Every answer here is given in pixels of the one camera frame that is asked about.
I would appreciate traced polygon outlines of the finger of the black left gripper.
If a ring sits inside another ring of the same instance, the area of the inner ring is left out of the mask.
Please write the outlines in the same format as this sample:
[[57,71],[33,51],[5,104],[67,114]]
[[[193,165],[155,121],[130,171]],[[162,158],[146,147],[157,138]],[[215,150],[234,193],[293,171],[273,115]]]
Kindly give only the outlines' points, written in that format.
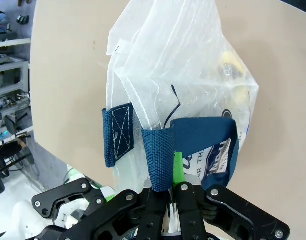
[[102,206],[102,191],[94,188],[87,178],[79,178],[35,195],[32,206],[44,219],[56,219],[63,205],[85,199],[89,203],[84,216],[88,217]]

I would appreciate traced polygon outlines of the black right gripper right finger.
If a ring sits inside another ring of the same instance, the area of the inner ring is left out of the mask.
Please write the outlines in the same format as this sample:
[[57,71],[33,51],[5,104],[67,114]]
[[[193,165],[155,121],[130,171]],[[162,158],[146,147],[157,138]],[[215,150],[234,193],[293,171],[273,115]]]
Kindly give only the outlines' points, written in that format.
[[183,240],[215,240],[205,223],[235,240],[286,240],[290,227],[221,185],[204,190],[200,179],[186,175],[181,152],[174,154],[173,191]]

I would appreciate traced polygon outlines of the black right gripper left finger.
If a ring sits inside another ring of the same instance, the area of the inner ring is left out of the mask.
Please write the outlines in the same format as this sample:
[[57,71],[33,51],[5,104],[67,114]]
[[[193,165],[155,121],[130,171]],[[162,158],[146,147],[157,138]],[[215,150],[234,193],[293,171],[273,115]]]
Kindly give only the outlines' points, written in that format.
[[160,240],[169,192],[124,190],[62,233],[61,240],[121,240],[138,229],[137,240]]

